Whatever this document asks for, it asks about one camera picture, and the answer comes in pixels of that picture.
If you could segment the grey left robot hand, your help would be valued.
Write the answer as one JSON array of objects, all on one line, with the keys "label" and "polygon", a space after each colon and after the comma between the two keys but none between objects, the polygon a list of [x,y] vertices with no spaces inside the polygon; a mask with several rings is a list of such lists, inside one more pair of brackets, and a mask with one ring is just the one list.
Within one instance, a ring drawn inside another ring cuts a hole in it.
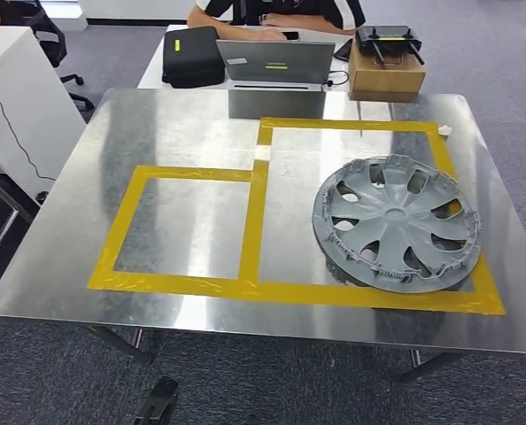
[{"label": "grey left robot hand", "polygon": [[133,425],[169,424],[178,399],[178,382],[161,377],[135,415]]}]

